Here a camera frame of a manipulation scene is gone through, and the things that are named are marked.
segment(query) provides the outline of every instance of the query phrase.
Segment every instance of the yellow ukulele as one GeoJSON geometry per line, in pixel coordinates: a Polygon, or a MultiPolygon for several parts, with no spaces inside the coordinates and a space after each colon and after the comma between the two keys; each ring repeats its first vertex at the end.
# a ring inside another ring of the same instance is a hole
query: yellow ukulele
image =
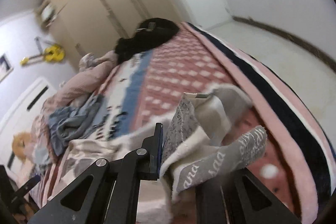
{"type": "Polygon", "coordinates": [[[43,57],[46,62],[60,62],[65,57],[65,50],[58,44],[53,44],[46,48],[42,54],[33,55],[30,57],[25,57],[20,61],[20,65],[24,66],[29,60],[43,57]]]}

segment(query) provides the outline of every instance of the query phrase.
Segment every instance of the blue garment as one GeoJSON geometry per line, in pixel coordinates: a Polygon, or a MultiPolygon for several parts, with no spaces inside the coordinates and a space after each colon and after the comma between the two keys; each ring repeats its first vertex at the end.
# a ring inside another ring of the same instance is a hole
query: blue garment
{"type": "Polygon", "coordinates": [[[57,156],[64,153],[71,140],[86,139],[94,132],[105,113],[103,109],[99,111],[102,105],[106,108],[104,101],[104,96],[99,94],[90,97],[80,108],[67,106],[51,113],[48,120],[50,142],[57,156]]]}

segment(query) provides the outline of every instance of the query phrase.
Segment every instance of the framed picture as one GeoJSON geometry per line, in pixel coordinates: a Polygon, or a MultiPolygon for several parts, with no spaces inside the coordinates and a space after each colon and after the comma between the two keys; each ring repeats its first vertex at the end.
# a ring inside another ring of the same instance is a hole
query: framed picture
{"type": "Polygon", "coordinates": [[[5,54],[0,56],[0,82],[13,70],[5,54]]]}

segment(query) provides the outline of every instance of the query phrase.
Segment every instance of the tile floor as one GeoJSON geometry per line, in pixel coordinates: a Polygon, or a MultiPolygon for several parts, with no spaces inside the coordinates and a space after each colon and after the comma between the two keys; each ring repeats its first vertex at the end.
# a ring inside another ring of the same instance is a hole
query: tile floor
{"type": "Polygon", "coordinates": [[[240,22],[211,29],[272,69],[301,98],[336,148],[336,74],[315,56],[270,32],[240,22]]]}

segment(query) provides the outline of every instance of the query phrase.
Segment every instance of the wardrobe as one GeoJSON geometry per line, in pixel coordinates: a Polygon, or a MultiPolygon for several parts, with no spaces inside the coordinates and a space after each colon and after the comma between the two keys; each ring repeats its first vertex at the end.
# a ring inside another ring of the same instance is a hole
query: wardrobe
{"type": "Polygon", "coordinates": [[[181,21],[171,0],[44,0],[55,7],[49,27],[74,67],[92,52],[99,57],[112,50],[120,37],[134,35],[137,25],[152,17],[181,21]]]}

